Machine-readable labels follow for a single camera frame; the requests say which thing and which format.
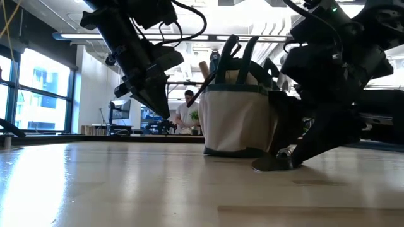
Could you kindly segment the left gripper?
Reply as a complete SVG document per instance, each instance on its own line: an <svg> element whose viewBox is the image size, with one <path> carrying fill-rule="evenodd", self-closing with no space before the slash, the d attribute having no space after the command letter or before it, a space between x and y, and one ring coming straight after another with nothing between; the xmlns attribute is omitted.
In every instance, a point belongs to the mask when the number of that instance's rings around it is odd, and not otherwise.
<svg viewBox="0 0 404 227"><path fill-rule="evenodd" d="M163 119L170 117L168 99L165 93L168 77L165 71L184 62L178 51L169 52L158 57L145 69L132 67L122 77L123 82L115 88L117 98L131 93L133 98L141 102Z"/></svg>

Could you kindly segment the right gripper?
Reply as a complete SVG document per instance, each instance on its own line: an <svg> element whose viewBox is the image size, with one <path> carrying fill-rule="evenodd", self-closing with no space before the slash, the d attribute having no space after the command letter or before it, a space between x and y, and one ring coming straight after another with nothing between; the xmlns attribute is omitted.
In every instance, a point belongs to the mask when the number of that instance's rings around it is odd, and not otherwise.
<svg viewBox="0 0 404 227"><path fill-rule="evenodd" d="M300 100L283 91L270 92L269 103L277 116L270 154L276 156L294 143L300 136L300 121L315 110L313 125L292 153L292 166L359 141L363 121L352 111L352 103L379 70L387 71L386 63L378 46L354 47L340 55L325 46L290 49L283 56L282 74L299 85Z"/></svg>

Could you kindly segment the wide trowel wooden handle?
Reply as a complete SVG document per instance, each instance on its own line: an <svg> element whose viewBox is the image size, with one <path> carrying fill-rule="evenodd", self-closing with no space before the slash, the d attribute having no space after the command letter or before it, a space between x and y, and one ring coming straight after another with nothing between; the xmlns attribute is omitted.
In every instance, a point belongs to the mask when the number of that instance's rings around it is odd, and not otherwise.
<svg viewBox="0 0 404 227"><path fill-rule="evenodd" d="M275 156L266 154L252 162L252 168L259 172L293 170L292 164L293 147L280 149Z"/></svg>

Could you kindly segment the small weeder wooden handle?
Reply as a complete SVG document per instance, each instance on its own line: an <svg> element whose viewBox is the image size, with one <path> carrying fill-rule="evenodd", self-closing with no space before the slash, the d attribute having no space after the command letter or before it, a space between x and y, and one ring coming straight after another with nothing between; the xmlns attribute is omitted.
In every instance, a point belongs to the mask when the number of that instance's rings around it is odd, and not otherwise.
<svg viewBox="0 0 404 227"><path fill-rule="evenodd" d="M205 61L201 61L199 64L199 69L204 77L204 79L207 79L210 74L210 69Z"/></svg>

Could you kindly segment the teal-handled pruning shears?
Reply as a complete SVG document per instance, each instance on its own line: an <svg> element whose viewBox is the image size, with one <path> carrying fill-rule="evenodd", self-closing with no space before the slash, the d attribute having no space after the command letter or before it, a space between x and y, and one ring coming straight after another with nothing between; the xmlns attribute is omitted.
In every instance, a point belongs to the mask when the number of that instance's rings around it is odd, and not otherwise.
<svg viewBox="0 0 404 227"><path fill-rule="evenodd" d="M210 72L215 72L218 67L218 63L220 61L220 53L218 50L212 50L210 54L210 64L209 64L209 70Z"/></svg>

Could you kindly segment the person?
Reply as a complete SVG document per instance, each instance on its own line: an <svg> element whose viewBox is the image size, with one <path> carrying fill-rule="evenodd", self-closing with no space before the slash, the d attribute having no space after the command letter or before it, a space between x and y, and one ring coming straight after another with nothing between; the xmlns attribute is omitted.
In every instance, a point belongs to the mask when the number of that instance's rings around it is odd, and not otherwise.
<svg viewBox="0 0 404 227"><path fill-rule="evenodd" d="M199 127L199 120L191 117L193 112L198 112L199 103L194 102L190 107L187 106L194 97L194 93L191 90L186 90L184 97L186 102L178 106L175 113L175 123L179 128L179 134L191 134L193 127Z"/></svg>

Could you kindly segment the monitor on stand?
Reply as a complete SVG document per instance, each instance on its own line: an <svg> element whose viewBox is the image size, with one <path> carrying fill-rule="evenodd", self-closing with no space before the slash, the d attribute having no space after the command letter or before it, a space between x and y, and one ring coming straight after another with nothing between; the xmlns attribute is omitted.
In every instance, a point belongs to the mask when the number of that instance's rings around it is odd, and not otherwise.
<svg viewBox="0 0 404 227"><path fill-rule="evenodd" d="M112 100L109 102L109 124L113 120L128 119L130 114L131 100Z"/></svg>

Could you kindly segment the small background potted plant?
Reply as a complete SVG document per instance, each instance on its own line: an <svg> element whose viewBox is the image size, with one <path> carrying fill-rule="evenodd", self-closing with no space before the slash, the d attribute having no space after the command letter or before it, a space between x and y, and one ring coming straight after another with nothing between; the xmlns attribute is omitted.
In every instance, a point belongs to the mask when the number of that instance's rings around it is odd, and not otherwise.
<svg viewBox="0 0 404 227"><path fill-rule="evenodd" d="M199 134L200 123L199 123L199 114L198 111L195 110L190 114L192 120L191 132L192 135L197 136Z"/></svg>

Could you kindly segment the brown slatted crate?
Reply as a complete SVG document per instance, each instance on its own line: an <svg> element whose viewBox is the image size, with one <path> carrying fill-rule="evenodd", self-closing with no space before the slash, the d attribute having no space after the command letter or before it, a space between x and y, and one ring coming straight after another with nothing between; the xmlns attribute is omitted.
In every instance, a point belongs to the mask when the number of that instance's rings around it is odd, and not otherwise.
<svg viewBox="0 0 404 227"><path fill-rule="evenodd" d="M81 134L86 136L107 136L107 126L102 124L82 125Z"/></svg>

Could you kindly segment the overhead light bar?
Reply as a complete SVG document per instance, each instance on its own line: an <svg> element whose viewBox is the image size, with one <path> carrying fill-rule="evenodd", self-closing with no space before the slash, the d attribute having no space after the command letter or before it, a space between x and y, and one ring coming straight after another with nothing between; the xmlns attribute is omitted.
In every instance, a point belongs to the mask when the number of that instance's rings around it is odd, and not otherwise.
<svg viewBox="0 0 404 227"><path fill-rule="evenodd" d="M103 40L104 37L99 33L53 33L53 38L55 40L65 40L65 41L78 41L78 40ZM190 37L190 34L173 34L166 33L165 35L161 35L158 33L145 33L143 36L139 34L129 35L129 38L146 38L151 42L161 42L161 41L169 41L169 40L182 40L187 41L187 38ZM221 35L221 34L202 34L197 36L196 38L188 39L191 42L224 42L228 40L230 35ZM258 35L258 42L262 43L285 43L287 40L290 40L291 36L284 35Z"/></svg>

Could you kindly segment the large window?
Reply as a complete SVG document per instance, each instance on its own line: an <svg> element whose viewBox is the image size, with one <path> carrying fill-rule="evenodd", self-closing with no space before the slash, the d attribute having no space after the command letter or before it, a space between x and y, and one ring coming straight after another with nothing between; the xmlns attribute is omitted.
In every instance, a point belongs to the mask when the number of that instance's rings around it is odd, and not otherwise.
<svg viewBox="0 0 404 227"><path fill-rule="evenodd" d="M0 51L0 118L27 131L65 131L72 70L32 49Z"/></svg>

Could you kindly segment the black slanted strut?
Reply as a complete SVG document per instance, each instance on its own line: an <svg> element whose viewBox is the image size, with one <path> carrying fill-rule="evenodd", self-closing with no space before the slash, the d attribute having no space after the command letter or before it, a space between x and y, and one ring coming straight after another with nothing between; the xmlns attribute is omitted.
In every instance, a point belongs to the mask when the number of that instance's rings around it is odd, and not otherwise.
<svg viewBox="0 0 404 227"><path fill-rule="evenodd" d="M26 136L26 134L22 130L20 130L15 125L13 125L12 123L10 123L7 120L4 120L2 118L0 118L0 126L3 127L3 129L6 132L10 132L10 133L16 135L17 137L25 137Z"/></svg>

